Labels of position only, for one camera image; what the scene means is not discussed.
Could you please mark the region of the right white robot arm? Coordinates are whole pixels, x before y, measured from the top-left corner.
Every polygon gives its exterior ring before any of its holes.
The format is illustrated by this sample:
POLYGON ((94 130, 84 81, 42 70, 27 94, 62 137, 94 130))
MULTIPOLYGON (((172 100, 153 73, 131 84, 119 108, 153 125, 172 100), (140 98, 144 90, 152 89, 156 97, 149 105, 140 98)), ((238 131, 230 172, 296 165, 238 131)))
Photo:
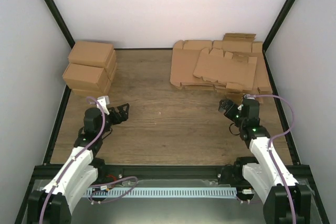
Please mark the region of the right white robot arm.
POLYGON ((288 171, 277 154, 273 137, 261 125, 259 102, 255 95, 246 95, 241 104, 221 100, 219 112, 239 129, 239 136, 253 154, 238 158, 232 178, 238 183, 249 182, 263 203, 266 223, 310 223, 312 193, 288 171))

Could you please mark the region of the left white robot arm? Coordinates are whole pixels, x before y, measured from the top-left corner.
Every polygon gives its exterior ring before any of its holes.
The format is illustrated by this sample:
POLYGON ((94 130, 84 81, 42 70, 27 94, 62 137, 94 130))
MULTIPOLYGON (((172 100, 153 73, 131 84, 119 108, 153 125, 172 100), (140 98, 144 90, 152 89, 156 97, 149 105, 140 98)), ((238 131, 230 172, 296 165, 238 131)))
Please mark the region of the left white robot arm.
POLYGON ((42 189, 28 197, 28 223, 70 223, 73 211, 93 183, 102 184, 107 178, 103 159, 96 155, 103 143, 103 135, 112 126, 129 118, 128 103, 107 107, 102 99, 94 108, 85 111, 83 127, 67 161, 55 177, 42 189))

